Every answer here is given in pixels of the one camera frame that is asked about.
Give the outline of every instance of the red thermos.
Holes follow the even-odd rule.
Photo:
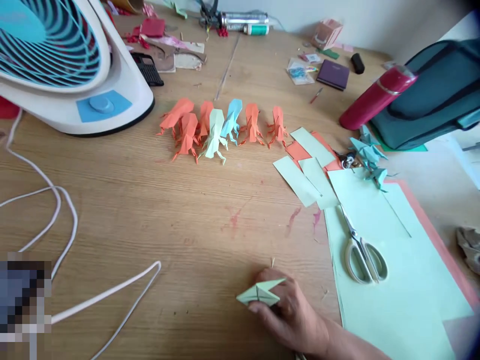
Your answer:
[[[357,130],[408,89],[418,76],[403,65],[395,65],[375,81],[340,116],[340,125]]]

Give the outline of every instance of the teal backpack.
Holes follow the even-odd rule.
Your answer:
[[[480,122],[480,38],[436,42],[405,65],[417,81],[371,120],[385,144],[409,150]]]

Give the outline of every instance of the purple notebook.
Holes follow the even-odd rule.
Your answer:
[[[316,80],[339,90],[345,90],[350,69],[330,60],[323,60]]]

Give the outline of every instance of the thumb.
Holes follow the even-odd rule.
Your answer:
[[[252,301],[248,304],[248,310],[256,314],[263,325],[276,337],[285,337],[285,325],[274,312],[261,301]]]

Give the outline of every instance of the thermos lid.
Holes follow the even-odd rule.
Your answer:
[[[377,85],[387,93],[399,95],[410,87],[418,78],[405,65],[395,65],[387,70],[377,81]]]

